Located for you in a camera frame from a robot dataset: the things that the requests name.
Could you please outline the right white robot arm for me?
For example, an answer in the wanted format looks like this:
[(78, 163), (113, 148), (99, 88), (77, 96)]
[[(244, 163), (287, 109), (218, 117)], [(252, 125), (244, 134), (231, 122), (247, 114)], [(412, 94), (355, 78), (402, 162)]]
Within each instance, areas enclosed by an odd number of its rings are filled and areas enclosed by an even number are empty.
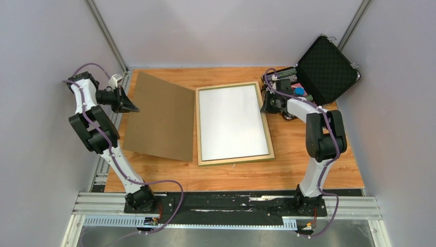
[(323, 185), (326, 175), (340, 155), (347, 150), (343, 117), (339, 110), (326, 110), (305, 97), (280, 92), (267, 79), (264, 84), (262, 112), (281, 111), (305, 123), (305, 145), (310, 160), (293, 202), (295, 211), (306, 215), (321, 204), (325, 195)]

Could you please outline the brown cardboard backing board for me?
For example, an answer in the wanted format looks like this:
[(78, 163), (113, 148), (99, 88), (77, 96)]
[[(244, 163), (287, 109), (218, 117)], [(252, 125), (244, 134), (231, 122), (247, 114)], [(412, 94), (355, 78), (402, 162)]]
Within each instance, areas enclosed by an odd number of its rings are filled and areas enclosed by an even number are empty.
[(193, 160), (195, 92), (140, 72), (123, 148), (128, 151), (190, 162)]

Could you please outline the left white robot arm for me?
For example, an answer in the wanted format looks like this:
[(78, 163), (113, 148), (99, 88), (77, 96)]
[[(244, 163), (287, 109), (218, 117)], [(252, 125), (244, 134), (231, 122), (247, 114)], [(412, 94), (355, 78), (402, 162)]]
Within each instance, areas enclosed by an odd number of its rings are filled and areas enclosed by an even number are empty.
[(101, 90), (91, 73), (83, 72), (65, 80), (74, 94), (76, 111), (68, 120), (81, 142), (90, 152), (100, 155), (115, 171), (125, 190), (126, 213), (152, 213), (157, 209), (157, 198), (149, 185), (127, 161), (121, 147), (120, 135), (103, 105), (114, 113), (139, 112), (128, 98), (120, 75), (110, 78), (109, 86)]

